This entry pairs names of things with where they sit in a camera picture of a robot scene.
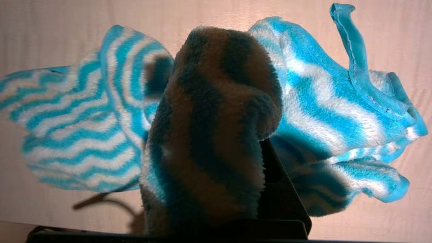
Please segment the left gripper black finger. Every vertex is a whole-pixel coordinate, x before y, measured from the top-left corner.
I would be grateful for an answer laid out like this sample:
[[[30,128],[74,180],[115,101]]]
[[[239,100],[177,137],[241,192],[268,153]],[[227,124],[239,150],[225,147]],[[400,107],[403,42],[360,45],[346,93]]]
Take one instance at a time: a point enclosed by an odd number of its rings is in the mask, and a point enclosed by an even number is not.
[[[258,203],[262,236],[307,239],[312,221],[269,139],[260,142],[265,188]]]

